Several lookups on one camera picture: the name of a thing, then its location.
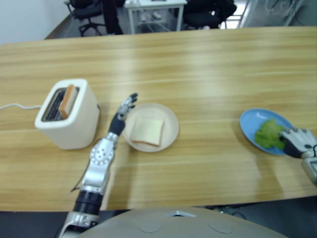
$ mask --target floor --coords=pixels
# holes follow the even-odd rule
[[[286,17],[285,14],[287,9],[289,8],[290,0],[280,0],[278,4],[272,8],[276,0],[235,0],[235,4],[237,5],[237,10],[233,16],[229,17],[226,24],[227,29],[237,28],[239,22],[241,20],[240,15],[244,13],[244,17],[242,19],[243,27],[261,27],[261,26],[283,26]],[[129,21],[127,17],[127,13],[123,7],[118,8],[118,19],[119,24],[122,28],[124,34],[131,34]],[[170,30],[175,30],[176,28],[176,18],[173,16],[172,11],[161,10],[159,12],[162,15],[162,20],[165,22],[163,25]],[[135,14],[135,22],[139,22],[140,16]],[[92,18],[93,22],[104,24],[103,16],[97,16]],[[80,22],[77,19],[71,19],[66,22],[63,27],[56,33],[54,38],[71,38],[71,37],[80,37],[78,27],[88,23],[87,20]],[[221,29],[225,29],[225,24],[222,23]],[[102,35],[106,35],[106,28],[99,27]],[[144,24],[137,27],[137,33],[152,33],[152,32],[164,32],[161,26],[153,23],[153,24]],[[85,36],[95,36],[96,32],[93,29],[90,29],[86,32]]]
[[[317,198],[306,197],[256,204],[208,207],[257,223],[289,238],[317,237]],[[103,222],[124,211],[103,211]],[[53,238],[65,212],[0,212],[3,238]]]
[[[240,15],[243,13],[245,5],[247,0],[236,0],[235,4],[237,5],[237,10],[235,12],[235,15]],[[118,8],[118,19],[119,24],[121,26],[121,29],[124,34],[131,34],[130,27],[129,27],[129,21],[127,17],[127,13],[125,12],[124,8]],[[162,15],[162,19],[166,21],[163,25],[167,27],[168,29],[175,30],[176,28],[176,18],[173,16],[171,11],[167,10],[161,10],[159,12]],[[135,22],[137,22],[139,19],[139,16],[135,15]],[[227,22],[227,28],[237,28],[239,23],[240,17],[238,16],[232,16],[229,18],[229,21]],[[97,16],[92,18],[92,22],[104,24],[104,17],[103,16]],[[71,19],[66,24],[63,25],[63,27],[57,32],[57,34],[54,36],[54,38],[72,38],[72,37],[80,37],[78,27],[87,24],[88,21],[84,20],[83,22],[80,22],[77,19]],[[106,35],[106,28],[105,27],[99,27],[100,32],[103,35]],[[158,26],[157,24],[153,23],[150,25],[143,25],[139,26],[137,28],[137,33],[152,33],[152,30],[155,32],[164,32],[165,30]],[[96,32],[93,29],[89,29],[85,36],[95,36]]]

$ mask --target bread slice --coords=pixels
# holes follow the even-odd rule
[[[132,130],[131,140],[136,143],[160,146],[163,125],[163,120],[139,117]]]
[[[75,88],[75,86],[73,84],[69,84],[67,89],[66,89],[64,98],[61,101],[59,108],[58,108],[60,114],[62,115],[62,117],[64,119],[69,117],[70,112],[71,112],[73,105],[75,103],[77,94],[78,94],[78,92],[77,92],[77,89]]]

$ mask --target green lettuce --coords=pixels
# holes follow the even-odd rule
[[[257,131],[255,142],[266,149],[275,146],[282,150],[285,143],[280,141],[279,132],[283,129],[283,126],[277,125],[276,121],[271,118],[270,120],[264,122],[261,128]]]

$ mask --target office chair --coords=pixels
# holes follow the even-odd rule
[[[220,24],[231,16],[237,6],[233,0],[187,0],[184,6],[184,23],[186,28],[196,29],[204,26],[219,28]]]
[[[64,2],[70,14],[79,20],[88,19],[88,24],[80,26],[78,29],[80,31],[80,35],[84,36],[84,33],[89,28],[94,28],[94,30],[101,36],[102,34],[98,30],[98,26],[106,26],[104,24],[98,24],[91,22],[90,18],[94,16],[102,15],[101,3],[99,0],[67,0]]]

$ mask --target white toaster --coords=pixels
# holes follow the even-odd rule
[[[77,90],[67,118],[58,111],[69,85]],[[93,141],[100,107],[85,79],[67,79],[54,85],[35,119],[35,127],[64,150],[84,148]]]

